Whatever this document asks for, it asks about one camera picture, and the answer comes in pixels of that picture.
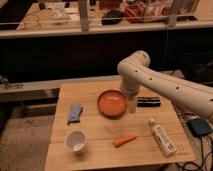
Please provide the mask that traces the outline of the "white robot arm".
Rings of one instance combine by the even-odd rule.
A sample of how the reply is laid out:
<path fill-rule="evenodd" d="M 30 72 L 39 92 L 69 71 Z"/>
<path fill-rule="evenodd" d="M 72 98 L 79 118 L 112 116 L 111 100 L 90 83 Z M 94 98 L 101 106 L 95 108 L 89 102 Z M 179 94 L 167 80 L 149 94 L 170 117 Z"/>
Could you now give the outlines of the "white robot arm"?
<path fill-rule="evenodd" d="M 212 87 L 156 72 L 149 65 L 149 55 L 141 50 L 119 62 L 120 90 L 126 97 L 136 96 L 144 86 L 213 124 Z"/>

